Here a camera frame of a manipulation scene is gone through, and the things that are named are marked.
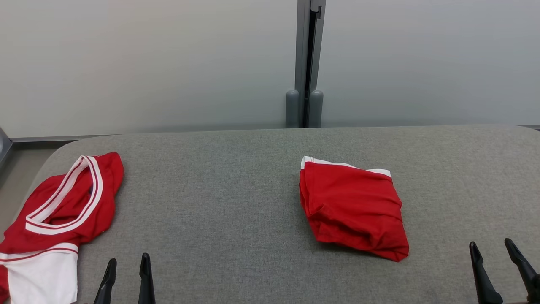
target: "white wall panel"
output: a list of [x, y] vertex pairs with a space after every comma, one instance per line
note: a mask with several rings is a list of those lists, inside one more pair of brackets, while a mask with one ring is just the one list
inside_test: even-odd
[[10, 137], [280, 128], [296, 2], [6, 0], [0, 127]]
[[540, 1], [328, 0], [322, 126], [540, 124]]

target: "gray fabric tablecloth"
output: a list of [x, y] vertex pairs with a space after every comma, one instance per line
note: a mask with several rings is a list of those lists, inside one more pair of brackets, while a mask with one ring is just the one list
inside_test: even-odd
[[[110, 258], [113, 303], [136, 303], [140, 258], [158, 303], [476, 303], [476, 241], [507, 302], [526, 291], [503, 244], [540, 267], [540, 133], [504, 125], [283, 129], [96, 137], [70, 143], [34, 185], [80, 155], [119, 152], [111, 228], [82, 247], [80, 303]], [[304, 155], [392, 173], [410, 256], [317, 243], [299, 203]]]

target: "red folded cloth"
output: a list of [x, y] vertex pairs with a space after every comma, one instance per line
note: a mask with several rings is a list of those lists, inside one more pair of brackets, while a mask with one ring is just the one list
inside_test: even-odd
[[300, 202], [315, 238], [399, 262], [409, 255], [390, 171], [304, 156]]

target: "gray floor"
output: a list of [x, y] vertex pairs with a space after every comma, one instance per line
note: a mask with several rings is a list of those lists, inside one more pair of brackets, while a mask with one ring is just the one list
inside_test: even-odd
[[22, 149], [10, 152], [0, 168], [0, 241], [26, 197], [34, 177], [56, 149]]

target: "red stripe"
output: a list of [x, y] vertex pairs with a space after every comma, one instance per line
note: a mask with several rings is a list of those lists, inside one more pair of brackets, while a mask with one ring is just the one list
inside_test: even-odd
[[42, 253], [45, 253], [45, 252], [49, 252], [49, 251], [53, 251], [53, 250], [68, 250], [68, 251], [73, 251], [75, 252], [76, 254], [79, 254], [78, 251], [76, 250], [73, 250], [71, 248], [51, 248], [51, 249], [47, 249], [47, 250], [44, 250], [42, 252], [39, 252], [39, 253], [36, 253], [36, 254], [33, 254], [33, 255], [29, 255], [29, 256], [25, 256], [25, 257], [18, 257], [16, 259], [8, 259], [8, 260], [4, 260], [4, 259], [0, 259], [0, 262], [12, 262], [12, 261], [19, 261], [19, 260], [24, 260], [24, 259], [29, 259], [31, 257], [34, 257], [36, 255], [40, 255]]
[[47, 208], [53, 201], [55, 201], [55, 199], [58, 197], [58, 195], [60, 194], [60, 192], [62, 192], [62, 190], [64, 189], [64, 187], [66, 186], [66, 184], [68, 183], [71, 175], [73, 174], [73, 172], [75, 172], [75, 170], [77, 170], [77, 168], [79, 168], [79, 166], [82, 164], [83, 162], [82, 161], [79, 161], [79, 163], [77, 164], [77, 166], [75, 168], [73, 168], [73, 170], [71, 170], [71, 172], [69, 172], [69, 175], [67, 176], [67, 178], [65, 179], [65, 183], [60, 187], [60, 190], [58, 190], [58, 192], [56, 193], [56, 195], [52, 198], [52, 200], [49, 201], [48, 204], [46, 205], [43, 205], [41, 206], [39, 209], [38, 209], [38, 212], [31, 216], [30, 218], [33, 219], [34, 217], [36, 217], [41, 211], [43, 211], [43, 209]]
[[[99, 185], [99, 182], [98, 182], [98, 175], [96, 173], [96, 169], [94, 168], [94, 165], [93, 163], [89, 160], [89, 159], [86, 159], [86, 161], [88, 162], [92, 172], [93, 172], [93, 175], [96, 177], [96, 184], [94, 185], [94, 194], [97, 193], [97, 187]], [[86, 206], [84, 207], [83, 209], [83, 212], [79, 215], [79, 218], [74, 220], [72, 223], [70, 223], [69, 225], [66, 225], [66, 226], [61, 226], [61, 227], [48, 227], [48, 226], [41, 226], [39, 223], [31, 223], [31, 222], [28, 222], [26, 221], [27, 223], [31, 224], [31, 225], [34, 225], [34, 226], [37, 226], [37, 227], [41, 227], [41, 228], [45, 228], [45, 229], [62, 229], [62, 228], [66, 228], [66, 227], [69, 227], [77, 222], [79, 222], [84, 214], [88, 211], [88, 208], [90, 207], [90, 205], [92, 205], [94, 203], [94, 201], [96, 200], [96, 196], [94, 196], [94, 198], [91, 200], [91, 202], [89, 202], [88, 204], [86, 204]]]

